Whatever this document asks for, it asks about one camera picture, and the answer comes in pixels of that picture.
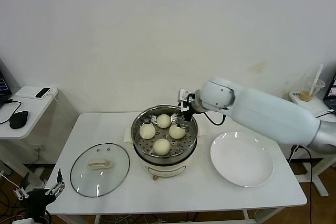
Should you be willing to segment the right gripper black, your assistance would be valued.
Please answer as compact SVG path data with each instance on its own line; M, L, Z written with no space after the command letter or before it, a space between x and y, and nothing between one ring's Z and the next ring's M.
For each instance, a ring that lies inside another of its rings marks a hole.
M191 121L193 116L193 108L191 106L190 101L183 101L183 119L180 120L180 124L177 124L176 126L179 129L186 129L186 125L188 125L188 122Z

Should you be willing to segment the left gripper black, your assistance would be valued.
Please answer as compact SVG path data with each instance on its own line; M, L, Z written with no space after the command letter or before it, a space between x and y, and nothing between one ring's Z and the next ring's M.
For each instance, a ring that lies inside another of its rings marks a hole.
M50 189L36 189L27 193L28 179L29 173L13 190L18 200L25 200L25 216L49 216L50 213L46 210L47 206L52 204L65 189L61 169L58 169L56 183Z

